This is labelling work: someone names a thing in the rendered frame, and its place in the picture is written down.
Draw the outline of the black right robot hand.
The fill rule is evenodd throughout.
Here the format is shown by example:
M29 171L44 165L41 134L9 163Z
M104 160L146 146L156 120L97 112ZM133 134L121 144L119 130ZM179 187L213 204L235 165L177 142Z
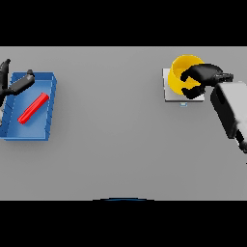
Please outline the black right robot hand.
M182 93L188 99L194 99L203 95L208 86L215 87L218 83L233 82L233 75L231 73L225 73L220 67L213 64L198 64L191 66L180 76L180 80L183 82L188 78L192 78L199 83L198 86L194 86L191 89L181 89Z

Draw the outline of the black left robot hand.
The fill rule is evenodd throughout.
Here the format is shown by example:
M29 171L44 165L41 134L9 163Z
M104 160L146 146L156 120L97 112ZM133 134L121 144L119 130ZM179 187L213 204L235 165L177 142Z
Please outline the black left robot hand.
M18 96L35 83L35 74L28 69L20 79L8 85L9 65L11 60L7 59L0 64L0 107L3 105L6 96Z

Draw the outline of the pale square measuring scale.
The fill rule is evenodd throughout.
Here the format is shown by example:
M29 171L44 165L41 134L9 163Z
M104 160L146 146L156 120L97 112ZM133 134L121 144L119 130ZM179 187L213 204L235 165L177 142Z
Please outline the pale square measuring scale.
M164 89L164 100L166 102L178 102L180 105L185 106L188 102L203 102L205 100L204 95L200 95L193 99L188 99L184 95L176 94L168 85L168 74L169 69L162 70L163 77L163 89Z

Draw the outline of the yellow bowl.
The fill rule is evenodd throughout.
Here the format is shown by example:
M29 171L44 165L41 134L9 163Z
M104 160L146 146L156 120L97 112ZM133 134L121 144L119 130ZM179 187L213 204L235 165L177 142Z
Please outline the yellow bowl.
M201 58L192 54L178 56L171 64L171 68L168 73L168 85L171 90L175 94L182 96L182 88L190 90L195 86L200 86L200 83L191 77L188 77L185 82L181 81L180 77L181 74L191 66L203 63L204 61Z

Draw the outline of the blue plastic tray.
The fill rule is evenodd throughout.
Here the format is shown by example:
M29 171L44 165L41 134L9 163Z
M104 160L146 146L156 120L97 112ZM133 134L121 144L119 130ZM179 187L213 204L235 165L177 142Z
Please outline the blue plastic tray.
M35 83L18 96L7 96L0 139L47 141L50 135L57 80L53 72L35 72Z

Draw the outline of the red beaker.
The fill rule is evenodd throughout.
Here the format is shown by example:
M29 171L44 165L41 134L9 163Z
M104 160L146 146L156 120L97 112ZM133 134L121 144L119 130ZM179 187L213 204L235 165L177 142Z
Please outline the red beaker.
M31 117L49 100L49 95L41 93L17 118L20 124L26 124Z

